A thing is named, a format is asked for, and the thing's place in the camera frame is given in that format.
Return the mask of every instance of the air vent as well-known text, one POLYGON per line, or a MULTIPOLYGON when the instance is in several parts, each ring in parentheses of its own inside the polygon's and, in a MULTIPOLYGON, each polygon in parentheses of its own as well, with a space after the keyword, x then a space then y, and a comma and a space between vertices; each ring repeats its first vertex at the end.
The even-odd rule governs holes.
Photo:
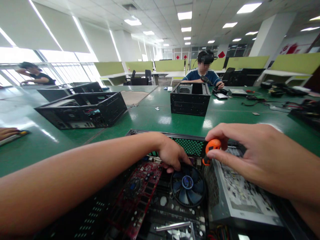
POLYGON ((138 8, 133 5, 132 3, 130 4, 123 4, 122 5, 125 9, 127 9, 128 11, 133 11, 133 10, 138 10, 138 8))

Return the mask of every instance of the person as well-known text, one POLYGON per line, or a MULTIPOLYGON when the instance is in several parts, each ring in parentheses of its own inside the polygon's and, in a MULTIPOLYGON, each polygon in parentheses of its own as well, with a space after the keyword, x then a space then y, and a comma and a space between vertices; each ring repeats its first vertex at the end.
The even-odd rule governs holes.
POLYGON ((182 79, 182 83, 203 83, 201 76, 204 75, 214 86, 219 86, 218 89, 224 87, 224 83, 220 80, 219 76, 212 69, 209 69, 211 63, 204 61, 204 56, 209 54, 213 56, 210 50, 202 51, 198 54, 198 67, 190 70, 182 79))
POLYGON ((19 64, 20 69, 16 72, 28 77, 34 78, 34 80, 25 80, 21 83, 34 82, 42 85, 55 85, 55 80, 49 77, 47 74, 42 73, 42 70, 37 65, 29 62, 23 62, 19 64))
MULTIPOLYGON (((220 139, 222 149, 210 150, 209 158, 289 199, 320 237, 320 158, 266 124, 219 124, 206 136, 206 141, 212 139, 220 139), (229 138, 246 147, 242 158, 224 151, 229 138)), ((75 148, 2 177, 0 234, 34 234, 152 151, 159 153, 168 173, 180 170, 179 160, 191 164, 175 141, 148 132, 75 148)))

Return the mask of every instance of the black computer case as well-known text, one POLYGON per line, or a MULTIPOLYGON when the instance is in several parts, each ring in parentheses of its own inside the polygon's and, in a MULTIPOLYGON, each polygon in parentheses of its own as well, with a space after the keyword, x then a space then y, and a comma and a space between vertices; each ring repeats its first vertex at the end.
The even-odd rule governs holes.
POLYGON ((171 113, 204 117, 207 113, 210 95, 206 83, 179 83, 170 93, 171 113))
POLYGON ((127 110, 120 92, 77 93, 35 108, 60 130, 111 127, 127 110))
POLYGON ((49 102, 70 96, 76 93, 94 93, 103 92, 98 82, 73 82, 58 86, 50 86, 43 89, 37 89, 38 92, 49 102))

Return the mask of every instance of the column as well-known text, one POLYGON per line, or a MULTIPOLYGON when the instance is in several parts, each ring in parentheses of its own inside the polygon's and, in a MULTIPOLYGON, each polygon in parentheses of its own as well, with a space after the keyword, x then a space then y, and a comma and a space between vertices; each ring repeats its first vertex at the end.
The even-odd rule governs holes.
POLYGON ((296 15, 297 13, 281 13, 264 20, 249 57, 270 56, 266 64, 267 67, 280 47, 296 15))

